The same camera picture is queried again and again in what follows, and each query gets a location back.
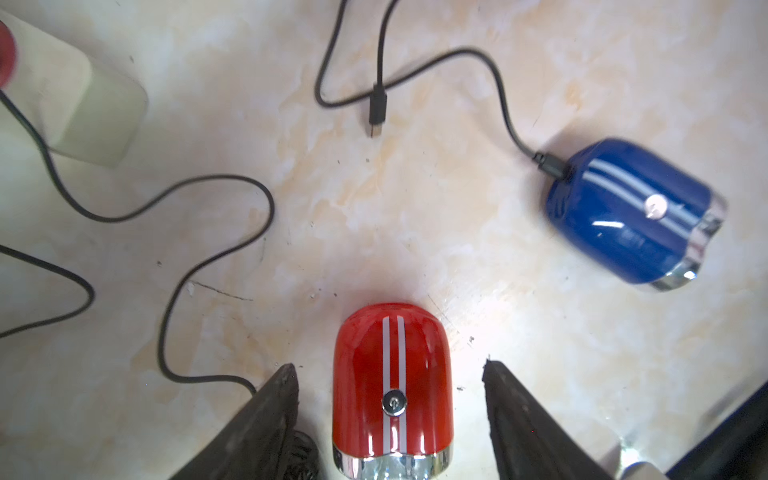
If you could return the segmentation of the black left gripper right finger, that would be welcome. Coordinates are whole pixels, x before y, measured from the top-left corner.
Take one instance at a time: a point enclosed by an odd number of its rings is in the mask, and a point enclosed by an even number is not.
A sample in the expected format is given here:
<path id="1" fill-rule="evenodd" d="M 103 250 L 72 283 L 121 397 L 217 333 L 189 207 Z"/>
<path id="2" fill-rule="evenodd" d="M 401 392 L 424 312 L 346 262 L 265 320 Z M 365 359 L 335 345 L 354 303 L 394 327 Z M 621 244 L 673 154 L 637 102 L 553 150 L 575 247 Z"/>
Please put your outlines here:
<path id="1" fill-rule="evenodd" d="M 484 365 L 482 381 L 490 438 L 500 478 L 610 477 L 502 362 L 488 360 Z"/>

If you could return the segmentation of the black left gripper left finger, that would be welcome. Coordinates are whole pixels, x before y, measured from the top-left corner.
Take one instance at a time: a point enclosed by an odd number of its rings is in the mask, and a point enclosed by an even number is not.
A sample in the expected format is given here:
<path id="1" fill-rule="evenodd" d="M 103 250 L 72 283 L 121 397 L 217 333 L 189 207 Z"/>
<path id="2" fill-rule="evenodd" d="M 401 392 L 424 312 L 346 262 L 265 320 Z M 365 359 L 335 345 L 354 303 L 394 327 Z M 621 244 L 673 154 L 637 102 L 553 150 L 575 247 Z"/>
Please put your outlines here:
<path id="1" fill-rule="evenodd" d="M 175 479 L 281 479 L 298 416 L 295 366 L 281 366 Z"/>

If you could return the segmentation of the red shaver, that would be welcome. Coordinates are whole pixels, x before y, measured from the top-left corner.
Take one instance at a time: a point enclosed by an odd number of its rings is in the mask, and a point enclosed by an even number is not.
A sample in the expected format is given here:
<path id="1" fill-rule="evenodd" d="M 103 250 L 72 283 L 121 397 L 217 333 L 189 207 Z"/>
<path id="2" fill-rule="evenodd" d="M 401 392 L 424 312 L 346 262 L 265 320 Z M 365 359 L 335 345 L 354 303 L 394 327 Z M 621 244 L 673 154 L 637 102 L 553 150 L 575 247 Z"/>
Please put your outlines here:
<path id="1" fill-rule="evenodd" d="M 363 307 L 338 332 L 332 445 L 348 479 L 434 479 L 452 460 L 449 341 L 407 303 Z"/>

